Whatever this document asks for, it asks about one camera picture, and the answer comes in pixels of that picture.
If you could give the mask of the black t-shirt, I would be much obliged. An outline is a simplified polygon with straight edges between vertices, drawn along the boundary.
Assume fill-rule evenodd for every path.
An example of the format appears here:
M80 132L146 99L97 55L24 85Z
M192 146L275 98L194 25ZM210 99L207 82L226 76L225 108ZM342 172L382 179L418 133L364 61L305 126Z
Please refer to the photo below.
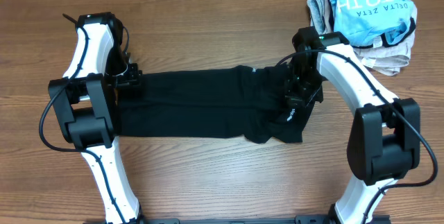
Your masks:
M140 89L119 92L121 135L300 143L314 104L287 103L290 75L284 64L145 74Z

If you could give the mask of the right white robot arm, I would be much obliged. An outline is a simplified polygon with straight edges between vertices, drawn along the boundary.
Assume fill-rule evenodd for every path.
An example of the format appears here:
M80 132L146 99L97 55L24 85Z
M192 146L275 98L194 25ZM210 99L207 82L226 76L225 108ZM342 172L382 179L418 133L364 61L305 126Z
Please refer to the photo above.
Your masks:
M353 114L347 146L352 177L326 215L299 216L297 223L390 223L374 211L388 186L398 185L420 161L420 108L387 90L360 63L342 33L319 35L313 26L292 38L295 53L285 96L294 110L323 101L330 81Z

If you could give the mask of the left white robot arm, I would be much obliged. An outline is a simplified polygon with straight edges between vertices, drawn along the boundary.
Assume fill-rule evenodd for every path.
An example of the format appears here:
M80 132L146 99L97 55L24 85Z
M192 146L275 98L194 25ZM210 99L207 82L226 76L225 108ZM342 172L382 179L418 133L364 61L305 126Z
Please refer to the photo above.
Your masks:
M137 89L142 72L128 53L129 32L111 12L81 15L73 21L78 36L74 56L62 78L51 80L50 100L39 122L54 110L64 139L73 144L96 181L105 208L105 223L144 223L141 205L128 181L119 150L120 91Z

